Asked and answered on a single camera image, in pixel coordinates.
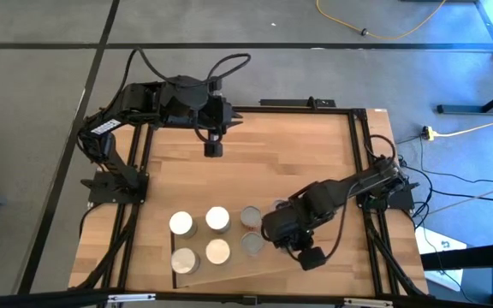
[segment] yellow cable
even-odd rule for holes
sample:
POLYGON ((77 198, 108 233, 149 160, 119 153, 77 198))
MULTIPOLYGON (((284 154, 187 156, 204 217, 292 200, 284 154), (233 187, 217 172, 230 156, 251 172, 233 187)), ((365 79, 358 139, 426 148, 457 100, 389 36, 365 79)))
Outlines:
POLYGON ((481 129, 481 128, 490 127, 492 125, 493 125, 493 122, 492 123, 481 125, 479 127, 474 127, 474 128, 471 128, 471 129, 466 129, 466 130, 463 130, 463 131, 455 132, 455 133, 437 133, 437 132, 434 132, 433 135, 435 137, 452 137, 452 136, 457 136, 457 135, 460 135, 460 134, 463 134, 463 133, 470 133, 470 132, 476 131, 476 130, 481 129))
MULTIPOLYGON (((380 36, 380 35, 376 35, 376 34, 372 34, 372 33, 369 33, 368 31, 366 31, 366 34, 365 35, 368 35, 370 37, 373 37, 375 39, 402 39, 404 37, 406 37, 407 35, 410 35, 412 33, 414 33, 416 30, 420 29, 427 21, 429 21, 431 19, 431 17, 433 17, 434 14, 436 14, 438 12, 439 9, 441 9, 441 7, 446 3, 447 0, 443 0, 441 2, 441 4, 439 4, 439 6, 433 11, 433 13, 431 13, 429 16, 427 16, 427 18, 424 19, 424 21, 420 22, 414 29, 406 32, 406 33, 403 33, 399 36, 396 36, 396 37, 387 37, 387 36, 380 36)), ((332 21, 335 21, 345 27, 348 27, 348 28, 351 28, 359 33, 362 33, 363 32, 363 29, 360 29, 360 28, 357 28, 353 25, 350 25, 348 23, 346 23, 345 21, 341 21, 337 18, 334 18, 326 13, 324 13, 322 10, 321 10, 321 7, 319 5, 319 0, 316 0, 316 4, 317 4, 317 9, 318 9, 318 12, 321 13, 321 15, 323 15, 324 17, 332 20, 332 21)))

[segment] wooden board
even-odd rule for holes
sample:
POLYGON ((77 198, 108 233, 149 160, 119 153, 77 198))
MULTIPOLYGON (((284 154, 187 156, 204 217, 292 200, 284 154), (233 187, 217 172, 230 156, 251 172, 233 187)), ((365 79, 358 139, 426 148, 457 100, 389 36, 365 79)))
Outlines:
MULTIPOLYGON (((173 289, 168 221, 176 211, 187 210, 193 216, 203 216, 214 205, 226 204, 239 210, 245 205, 270 204, 312 181, 341 179, 355 171, 344 115, 246 113, 243 116, 245 123, 229 130, 224 139, 224 157, 217 159, 203 157, 203 147, 191 131, 156 132, 148 165, 150 187, 140 210, 127 289, 373 296, 365 229, 354 200, 347 204, 342 242, 323 267, 305 272, 298 266, 267 275, 173 289)), ((387 111, 368 110, 368 116, 371 133, 392 138, 387 111)), ((131 136, 132 129, 128 127, 116 133, 122 157, 127 155, 131 136)), ((389 146, 384 142, 373 140, 373 143, 377 154, 389 154, 389 146)), ((361 153, 366 163, 364 150, 361 153)), ((104 255, 115 211, 113 205, 104 206, 86 219, 70 286, 81 283, 104 255)), ((395 258, 414 283, 426 291, 412 223, 398 210, 388 210, 386 217, 395 258)), ((315 243, 326 252, 336 240, 339 224, 340 220, 335 219, 315 231, 315 243)), ((380 270, 384 291, 389 291, 381 258, 380 270)))
MULTIPOLYGON (((271 204, 257 204, 257 206, 265 214, 269 212, 271 204)), ((200 257, 200 266, 192 274, 175 275, 176 287, 188 287, 207 282, 226 281, 298 268, 298 263, 290 258, 286 252, 275 249, 269 242, 265 242, 264 247, 256 256, 246 254, 242 250, 241 239, 249 231, 241 224, 241 212, 239 210, 229 212, 231 225, 224 234, 214 233, 206 225, 204 216, 197 216, 193 219, 197 223, 197 232, 189 239, 175 236, 174 248, 177 250, 186 247, 197 252, 200 257), (214 239, 225 240, 231 249, 231 257, 226 264, 214 265, 206 258, 206 245, 214 239)))

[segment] wooden table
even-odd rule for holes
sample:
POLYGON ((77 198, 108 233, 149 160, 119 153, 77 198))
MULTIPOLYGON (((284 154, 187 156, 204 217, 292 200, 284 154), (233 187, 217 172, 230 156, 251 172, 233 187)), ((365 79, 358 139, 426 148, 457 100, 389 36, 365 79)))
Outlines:
MULTIPOLYGON (((386 110, 367 110, 372 134, 392 139, 386 110)), ((342 242, 334 257, 311 271, 285 270, 265 275, 211 282, 174 289, 170 269, 169 218, 178 210, 204 215, 215 205, 240 210, 247 205, 270 204, 313 181, 341 179, 355 171, 347 117, 343 115, 243 113, 244 123, 224 137, 224 156, 206 158, 203 146, 190 130, 155 132, 148 163, 149 192, 142 205, 128 268, 127 290, 176 293, 240 293, 275 295, 374 295, 362 213, 354 198, 347 204, 342 242)), ((359 140, 360 124, 357 129, 359 140)), ((117 150, 127 157, 131 127, 115 132, 117 150)), ((377 154, 389 146, 374 139, 377 154)), ((366 154, 362 149, 364 167, 366 154)), ((141 151, 136 162, 140 161, 141 151)), ((86 219, 69 286, 81 283, 106 253, 116 206, 99 207, 86 219)), ((399 210, 386 213, 393 253, 418 288, 427 291, 413 225, 399 210)), ((315 243, 328 252, 336 239, 340 219, 315 232, 315 243)), ((383 290, 389 291, 385 265, 378 256, 383 290)), ((115 262, 112 286, 121 264, 115 262)))

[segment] floor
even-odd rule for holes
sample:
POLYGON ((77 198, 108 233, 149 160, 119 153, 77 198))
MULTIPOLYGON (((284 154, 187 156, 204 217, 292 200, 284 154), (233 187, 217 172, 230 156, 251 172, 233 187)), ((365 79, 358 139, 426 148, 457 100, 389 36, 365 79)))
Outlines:
MULTIPOLYGON (((493 0, 483 1, 493 22, 493 0)), ((111 0, 0 0, 0 42, 97 43, 111 0)), ((377 34, 402 33, 436 3, 396 0, 328 1, 327 13, 377 34)), ((318 14, 313 0, 122 0, 110 43, 138 42, 378 42, 360 37, 318 14)), ((492 43, 471 3, 447 3, 401 43, 492 43)), ((237 50, 147 50, 167 75, 203 77, 211 65, 237 50)), ((453 132, 493 121, 493 116, 438 115, 438 104, 484 104, 493 98, 491 52, 408 50, 248 50, 252 62, 224 81, 234 104, 261 98, 333 98, 340 107, 385 108, 395 140, 424 125, 453 132)), ((95 50, 0 50, 0 294, 12 292, 38 222, 50 180, 81 99, 95 50)), ((127 50, 107 50, 87 114, 113 96, 127 50)), ((155 80, 135 59, 129 81, 155 80)), ((420 164, 417 141, 399 146, 411 166, 420 164)), ((493 179, 493 127, 424 145, 424 165, 469 179, 493 179)), ((94 167, 77 151, 70 164, 34 292, 63 290, 74 259, 88 191, 79 183, 94 167)), ((427 184, 415 198, 426 195, 427 184)), ((477 194, 490 184, 466 184, 432 176, 436 189, 477 194)), ((437 209, 457 198, 436 195, 437 209)), ((430 216, 426 227, 473 246, 493 244, 493 203, 473 201, 430 216)), ((485 300, 489 282, 463 280, 472 298, 485 300)), ((441 293, 431 286, 431 291, 441 293)), ((189 304, 200 307, 201 304, 189 304)))

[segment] wooden tabletop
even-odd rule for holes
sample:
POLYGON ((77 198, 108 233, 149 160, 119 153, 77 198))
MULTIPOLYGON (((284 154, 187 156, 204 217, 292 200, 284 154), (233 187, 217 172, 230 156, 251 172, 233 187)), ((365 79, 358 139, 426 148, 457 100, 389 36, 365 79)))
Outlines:
MULTIPOLYGON (((386 110, 367 110, 370 132, 392 139, 386 110)), ((154 134, 148 172, 149 190, 142 205, 128 268, 127 290, 186 293, 257 293, 275 295, 373 296, 371 268, 362 213, 354 198, 347 204, 342 242, 320 268, 288 269, 191 287, 173 288, 170 268, 169 219, 186 210, 203 216, 212 206, 241 210, 286 199, 313 181, 354 174, 353 150, 344 115, 243 113, 244 123, 224 137, 222 158, 206 158, 190 130, 161 129, 154 134)), ((115 131, 117 150, 127 157, 133 129, 115 131)), ((358 124, 359 140, 361 130, 358 124)), ((389 146, 374 139, 376 154, 389 146)), ((361 149, 364 167, 366 154, 361 149)), ((106 204, 85 221, 69 286, 81 283, 108 249, 116 206, 106 204)), ((386 212, 393 254, 416 286, 427 291, 413 225, 399 210, 386 212)), ((315 230, 315 244, 328 253, 340 219, 315 230)), ((118 256, 112 286, 116 284, 118 256)), ((378 256, 383 290, 389 291, 384 261, 378 256)))

